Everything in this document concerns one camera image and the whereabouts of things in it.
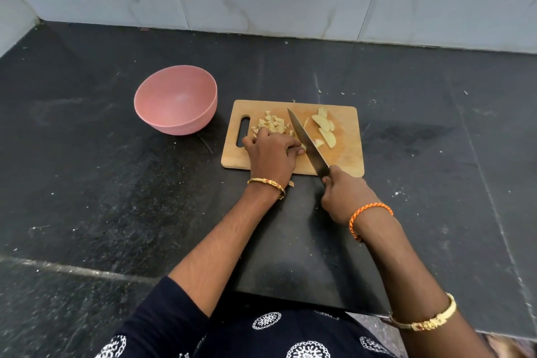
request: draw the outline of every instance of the cutting board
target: cutting board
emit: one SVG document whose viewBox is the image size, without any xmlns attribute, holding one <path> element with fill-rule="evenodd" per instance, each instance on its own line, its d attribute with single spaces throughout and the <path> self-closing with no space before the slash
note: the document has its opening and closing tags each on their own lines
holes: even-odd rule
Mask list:
<svg viewBox="0 0 537 358">
<path fill-rule="evenodd" d="M 344 171 L 354 177 L 364 175 L 364 158 L 362 155 L 362 144 L 360 141 L 360 127 L 358 125 L 358 113 L 354 107 L 344 107 L 338 105 L 320 105 L 311 103 L 294 102 L 271 102 L 271 101 L 245 101 L 237 100 L 233 104 L 232 116 L 229 120 L 228 133 L 225 137 L 224 151 L 222 152 L 222 165 L 226 168 L 250 169 L 250 159 L 244 147 L 237 147 L 237 138 L 241 121 L 245 117 L 250 118 L 248 136 L 253 136 L 252 126 L 257 126 L 259 118 L 263 119 L 266 110 L 271 111 L 271 115 L 276 115 L 289 123 L 287 108 L 293 111 L 303 125 L 305 120 L 305 130 L 313 141 L 323 139 L 319 133 L 319 126 L 311 119 L 317 114 L 319 107 L 328 110 L 328 119 L 336 128 L 333 133 L 336 136 L 336 145 L 330 149 L 325 143 L 319 147 L 319 151 L 329 165 L 338 165 Z M 317 175 L 306 155 L 297 157 L 295 174 Z"/>
</svg>

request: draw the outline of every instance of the knife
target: knife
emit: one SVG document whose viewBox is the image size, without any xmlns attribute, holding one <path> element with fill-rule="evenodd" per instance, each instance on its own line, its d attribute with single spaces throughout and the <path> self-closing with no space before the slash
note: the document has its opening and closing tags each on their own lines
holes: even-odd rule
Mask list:
<svg viewBox="0 0 537 358">
<path fill-rule="evenodd" d="M 300 124 L 292 110 L 287 108 L 287 112 L 289 112 L 289 117 L 291 118 L 291 124 L 295 130 L 296 137 L 298 137 L 300 143 L 304 144 L 305 153 L 308 155 L 309 161 L 312 163 L 319 178 L 330 175 L 330 166 L 326 163 L 323 155 L 319 152 L 319 149 L 313 144 L 302 124 Z"/>
</svg>

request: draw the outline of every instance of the cutting board handle hole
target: cutting board handle hole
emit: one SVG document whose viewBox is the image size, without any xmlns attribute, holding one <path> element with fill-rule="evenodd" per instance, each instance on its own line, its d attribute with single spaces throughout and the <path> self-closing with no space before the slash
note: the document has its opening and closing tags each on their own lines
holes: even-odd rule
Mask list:
<svg viewBox="0 0 537 358">
<path fill-rule="evenodd" d="M 250 117 L 248 115 L 243 115 L 241 118 L 241 125 L 238 128 L 237 134 L 237 147 L 244 147 L 242 144 L 242 138 L 248 135 L 250 128 Z"/>
</svg>

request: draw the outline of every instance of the chopped potato pile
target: chopped potato pile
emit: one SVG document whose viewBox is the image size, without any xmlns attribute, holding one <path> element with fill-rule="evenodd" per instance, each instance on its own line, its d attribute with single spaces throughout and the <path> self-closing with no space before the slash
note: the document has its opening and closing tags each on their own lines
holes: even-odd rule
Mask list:
<svg viewBox="0 0 537 358">
<path fill-rule="evenodd" d="M 332 133 L 336 126 L 334 123 L 328 119 L 328 110 L 324 107 L 320 107 L 316 115 L 312 115 L 312 119 L 319 126 L 319 133 L 323 137 L 324 141 L 321 139 L 315 139 L 315 147 L 320 147 L 324 145 L 324 142 L 328 144 L 328 147 L 333 149 L 336 145 L 336 136 Z M 304 122 L 304 128 L 308 124 L 309 118 Z M 285 121 L 282 118 L 277 117 L 276 115 L 271 115 L 270 110 L 265 111 L 265 118 L 259 119 L 257 126 L 252 126 L 253 136 L 257 137 L 257 132 L 261 127 L 265 126 L 271 132 L 279 132 L 287 134 L 289 136 L 294 136 L 295 132 L 293 129 L 289 129 L 289 124 L 285 124 Z"/>
</svg>

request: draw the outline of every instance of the hand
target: hand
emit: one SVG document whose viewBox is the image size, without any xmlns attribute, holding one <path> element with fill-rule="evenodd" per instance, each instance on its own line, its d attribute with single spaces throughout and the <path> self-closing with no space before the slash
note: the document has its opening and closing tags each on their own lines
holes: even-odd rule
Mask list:
<svg viewBox="0 0 537 358">
<path fill-rule="evenodd" d="M 300 142 L 291 136 L 260 128 L 257 139 L 248 136 L 242 144 L 250 157 L 252 178 L 268 178 L 285 188 L 295 170 L 296 155 L 304 153 Z"/>
<path fill-rule="evenodd" d="M 326 188 L 321 205 L 339 224 L 348 224 L 360 207 L 380 202 L 363 178 L 352 177 L 338 166 L 330 167 L 330 176 L 323 178 Z"/>
</svg>

